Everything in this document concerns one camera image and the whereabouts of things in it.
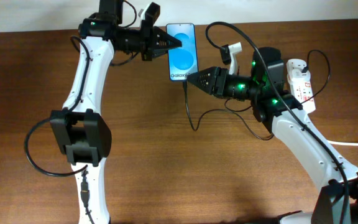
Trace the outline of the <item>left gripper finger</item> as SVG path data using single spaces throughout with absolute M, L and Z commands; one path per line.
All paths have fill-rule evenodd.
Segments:
M 151 50 L 152 53 L 152 59 L 158 58 L 160 56 L 163 56 L 165 54 L 168 54 L 169 50 L 176 49 L 177 47 L 154 47 Z
M 152 47 L 154 50 L 170 50 L 182 46 L 182 42 L 159 27 L 152 29 Z

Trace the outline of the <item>blue Samsung Galaxy smartphone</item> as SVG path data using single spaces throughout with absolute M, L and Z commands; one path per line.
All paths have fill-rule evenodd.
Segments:
M 184 82 L 188 75 L 198 72 L 195 25 L 175 23 L 166 25 L 167 33 L 181 41 L 181 47 L 168 51 L 169 78 Z

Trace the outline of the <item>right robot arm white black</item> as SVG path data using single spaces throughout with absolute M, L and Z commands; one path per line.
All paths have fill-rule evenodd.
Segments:
M 358 223 L 358 167 L 316 129 L 302 104 L 284 89 L 284 61 L 278 49 L 254 51 L 251 75 L 210 67 L 187 82 L 216 98 L 249 100 L 257 121 L 299 160 L 319 191 L 312 212 L 280 215 L 272 223 Z

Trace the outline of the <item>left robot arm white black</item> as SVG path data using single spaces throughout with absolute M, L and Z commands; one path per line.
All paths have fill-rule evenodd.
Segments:
M 100 1 L 99 10 L 83 20 L 75 37 L 80 58 L 75 79 L 61 110 L 50 125 L 61 153 L 71 165 L 80 206 L 80 223 L 110 223 L 104 168 L 112 134 L 101 116 L 101 99 L 109 67 L 117 51 L 140 54 L 143 61 L 166 54 L 181 41 L 155 26 L 160 6 L 149 3 L 140 12 L 140 28 L 123 27 L 123 2 Z

